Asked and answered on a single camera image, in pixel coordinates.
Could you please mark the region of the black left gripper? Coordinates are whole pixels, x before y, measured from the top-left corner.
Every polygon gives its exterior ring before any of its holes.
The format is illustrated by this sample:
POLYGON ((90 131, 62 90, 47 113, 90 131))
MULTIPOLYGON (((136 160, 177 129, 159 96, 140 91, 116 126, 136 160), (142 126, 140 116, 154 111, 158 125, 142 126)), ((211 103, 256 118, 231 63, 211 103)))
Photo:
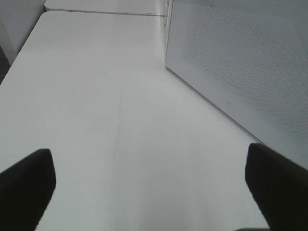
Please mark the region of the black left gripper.
POLYGON ((246 184, 269 228, 233 231, 306 231, 308 229, 308 171, 269 147, 248 147, 246 184))

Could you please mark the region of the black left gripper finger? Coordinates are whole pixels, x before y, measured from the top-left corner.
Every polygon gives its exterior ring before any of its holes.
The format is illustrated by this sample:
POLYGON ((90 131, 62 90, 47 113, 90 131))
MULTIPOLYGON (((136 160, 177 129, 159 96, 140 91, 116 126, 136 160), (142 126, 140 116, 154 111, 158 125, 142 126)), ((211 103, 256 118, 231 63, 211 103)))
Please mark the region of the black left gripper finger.
POLYGON ((39 149, 0 174, 0 229, 34 231, 56 187, 50 149, 39 149))

